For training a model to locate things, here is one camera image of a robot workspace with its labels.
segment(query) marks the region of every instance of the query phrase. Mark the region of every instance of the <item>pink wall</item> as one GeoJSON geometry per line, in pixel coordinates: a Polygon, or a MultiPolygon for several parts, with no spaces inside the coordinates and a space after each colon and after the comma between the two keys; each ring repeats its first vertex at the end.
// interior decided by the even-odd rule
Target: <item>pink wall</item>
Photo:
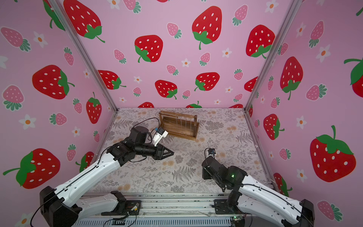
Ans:
{"type": "MultiPolygon", "coordinates": [[[[0,108],[0,172],[6,173],[1,175],[1,225],[27,227],[39,206],[39,192],[48,185],[56,187],[79,172],[76,161],[81,164],[87,152],[96,152],[100,142],[95,141],[94,131],[98,131],[101,141],[112,112],[107,110],[108,103],[92,76],[85,77],[86,66],[67,33],[54,21],[50,28],[51,17],[42,1],[6,1],[0,9],[0,21],[0,27],[12,29],[0,29],[0,90],[5,103],[0,108]],[[28,46],[26,43],[30,44],[28,52],[20,48],[28,46]],[[72,51],[66,57],[65,47],[72,51]],[[60,70],[75,85],[69,85],[67,96],[67,83],[62,83],[65,78],[60,70]],[[86,113],[92,92],[102,106],[95,124],[86,113]],[[80,101],[76,108],[75,98],[80,101]],[[54,124],[49,120],[53,113],[54,124]]],[[[47,226],[40,212],[33,225],[47,226]]]]}
{"type": "Polygon", "coordinates": [[[356,13],[362,7],[358,1],[303,2],[284,40],[287,50],[276,56],[253,102],[252,120],[275,181],[280,184],[281,175],[281,192],[313,202],[319,227],[361,226],[363,15],[356,13]],[[316,46],[309,47],[310,40],[316,46]],[[351,58],[358,60],[344,64],[351,58]],[[278,137],[277,118],[285,129],[278,137]]]}
{"type": "MultiPolygon", "coordinates": [[[[254,78],[258,76],[264,62],[261,55],[249,55],[257,49],[255,45],[264,45],[261,53],[268,51],[290,0],[80,2],[65,0],[66,12],[96,68],[112,72],[108,73],[114,77],[108,77],[105,83],[111,89],[109,92],[118,107],[138,107],[143,106],[141,104],[144,102],[150,102],[155,107],[186,107],[195,104],[192,106],[227,108],[246,104],[251,92],[245,89],[245,84],[246,88],[250,82],[254,84],[254,78]],[[92,26],[90,31],[86,31],[87,24],[92,26]],[[102,29],[94,29],[98,26],[102,26],[102,29]],[[199,31],[208,32],[207,37],[203,38],[198,34],[199,31]],[[200,74],[203,79],[199,81],[207,82],[200,87],[206,91],[197,88],[196,78],[200,74]],[[215,76],[210,84],[208,75],[215,76]],[[118,86],[120,82],[115,82],[117,86],[114,87],[111,81],[112,78],[115,81],[117,77],[122,82],[121,86],[126,87],[118,86]],[[162,80],[157,83],[157,87],[161,83],[160,88],[155,86],[158,80],[162,80]],[[173,90],[172,94],[164,92],[164,88],[166,91],[168,88],[173,90]]],[[[107,72],[102,73],[103,77],[107,77],[107,72]]]]}

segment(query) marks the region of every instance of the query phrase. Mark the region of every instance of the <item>strawberry print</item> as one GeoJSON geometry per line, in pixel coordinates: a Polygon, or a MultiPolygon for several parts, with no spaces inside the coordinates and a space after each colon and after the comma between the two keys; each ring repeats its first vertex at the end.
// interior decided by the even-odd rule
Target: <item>strawberry print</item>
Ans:
{"type": "Polygon", "coordinates": [[[156,62],[161,56],[163,41],[157,35],[140,36],[135,40],[135,51],[140,58],[148,62],[156,62]]]}
{"type": "Polygon", "coordinates": [[[304,73],[302,67],[295,57],[287,59],[284,69],[281,74],[280,87],[285,93],[290,93],[288,100],[291,97],[291,91],[294,91],[299,86],[304,73]]]}
{"type": "Polygon", "coordinates": [[[78,35],[105,42],[98,37],[102,33],[101,21],[91,9],[77,0],[64,0],[63,6],[78,35]]]}
{"type": "Polygon", "coordinates": [[[57,157],[46,149],[38,148],[23,157],[20,168],[7,170],[3,175],[19,170],[16,181],[25,189],[33,189],[53,178],[60,167],[61,163],[57,157]]]}
{"type": "Polygon", "coordinates": [[[311,35],[310,35],[311,39],[309,41],[310,48],[313,48],[314,46],[316,46],[318,44],[319,38],[321,38],[323,33],[324,33],[324,22],[321,20],[315,25],[315,28],[311,32],[311,35]]]}
{"type": "Polygon", "coordinates": [[[41,93],[54,99],[63,99],[68,95],[69,85],[66,74],[56,65],[48,65],[33,75],[33,86],[41,93]]]}
{"type": "Polygon", "coordinates": [[[242,21],[247,16],[247,10],[248,6],[243,5],[234,12],[234,18],[232,18],[232,23],[234,26],[238,26],[240,23],[242,23],[242,21]]]}
{"type": "Polygon", "coordinates": [[[310,144],[310,156],[316,175],[326,182],[333,182],[350,174],[356,165],[355,157],[348,145],[333,138],[321,135],[310,144]]]}
{"type": "Polygon", "coordinates": [[[110,90],[116,90],[118,89],[120,86],[121,87],[126,87],[121,85],[121,79],[118,77],[118,75],[114,72],[111,71],[106,71],[106,70],[98,70],[103,82],[105,83],[107,89],[110,90]]]}
{"type": "Polygon", "coordinates": [[[128,10],[132,10],[134,13],[141,12],[141,6],[138,1],[136,0],[123,0],[125,6],[128,10]]]}
{"type": "Polygon", "coordinates": [[[96,124],[102,111],[101,103],[93,92],[93,98],[91,97],[86,103],[86,111],[88,114],[88,118],[90,119],[92,124],[96,124]]]}
{"type": "Polygon", "coordinates": [[[194,38],[201,43],[210,44],[216,41],[222,30],[222,11],[211,6],[199,15],[192,24],[194,38]]]}
{"type": "Polygon", "coordinates": [[[30,43],[27,39],[23,39],[22,35],[14,29],[1,27],[0,31],[5,39],[14,47],[19,47],[21,51],[30,51],[30,43]]]}
{"type": "Polygon", "coordinates": [[[174,36],[174,38],[181,38],[182,37],[182,31],[179,29],[178,25],[173,23],[168,23],[166,25],[169,35],[174,36]]]}
{"type": "Polygon", "coordinates": [[[271,49],[275,40],[275,34],[264,25],[257,25],[252,29],[248,37],[246,54],[250,57],[258,57],[271,49]]]}
{"type": "Polygon", "coordinates": [[[176,76],[179,74],[179,71],[173,65],[167,65],[166,69],[168,70],[168,73],[173,74],[173,76],[176,76]]]}
{"type": "Polygon", "coordinates": [[[285,131],[285,129],[280,129],[280,120],[276,114],[270,114],[265,117],[264,129],[271,140],[275,140],[280,131],[285,131]]]}
{"type": "Polygon", "coordinates": [[[344,60],[344,64],[351,61],[358,61],[359,63],[354,66],[350,73],[350,85],[352,85],[354,93],[363,98],[363,59],[347,59],[344,60]]]}
{"type": "Polygon", "coordinates": [[[201,73],[195,79],[195,85],[197,86],[194,91],[199,88],[201,91],[209,91],[212,90],[213,87],[216,86],[217,82],[219,81],[219,74],[212,72],[212,73],[201,73]]]}
{"type": "Polygon", "coordinates": [[[66,116],[64,116],[62,113],[52,114],[49,118],[49,121],[53,125],[64,125],[67,122],[66,116]]]}
{"type": "Polygon", "coordinates": [[[165,80],[158,80],[155,82],[155,87],[161,97],[175,97],[176,99],[175,95],[178,92],[178,87],[174,83],[165,80]]]}
{"type": "Polygon", "coordinates": [[[24,95],[17,86],[8,86],[3,92],[3,98],[5,99],[3,104],[6,109],[14,111],[22,108],[21,103],[24,102],[24,95]]]}
{"type": "Polygon", "coordinates": [[[64,48],[64,58],[66,59],[66,61],[68,62],[68,64],[70,65],[70,66],[72,66],[73,65],[73,63],[74,63],[74,58],[73,58],[73,55],[72,55],[72,51],[70,51],[70,49],[66,46],[65,48],[64,48]]]}
{"type": "Polygon", "coordinates": [[[68,161],[69,162],[72,161],[75,155],[76,155],[76,146],[74,144],[71,144],[69,145],[68,151],[66,153],[68,161]]]}
{"type": "Polygon", "coordinates": [[[329,204],[327,201],[322,200],[317,203],[317,207],[320,212],[323,213],[328,219],[335,219],[338,222],[343,220],[343,214],[340,212],[340,209],[337,208],[334,204],[329,204]]]}
{"type": "Polygon", "coordinates": [[[207,63],[211,60],[211,54],[206,52],[205,54],[203,54],[202,56],[200,56],[200,61],[199,64],[201,66],[206,66],[207,63]]]}

